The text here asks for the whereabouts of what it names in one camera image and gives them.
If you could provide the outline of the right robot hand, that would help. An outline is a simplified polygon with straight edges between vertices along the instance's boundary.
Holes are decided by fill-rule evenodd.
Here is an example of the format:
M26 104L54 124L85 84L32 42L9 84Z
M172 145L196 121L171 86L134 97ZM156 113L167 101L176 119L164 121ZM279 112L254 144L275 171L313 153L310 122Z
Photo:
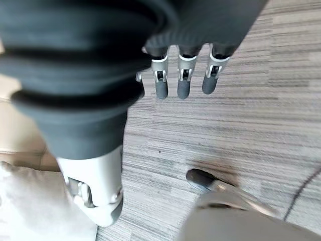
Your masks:
M128 108L151 68L168 95L168 49L178 47L180 99L197 55L210 44L210 94L266 1L1 1L1 73L21 90L12 103L32 118L75 203L110 226L123 205L122 145Z

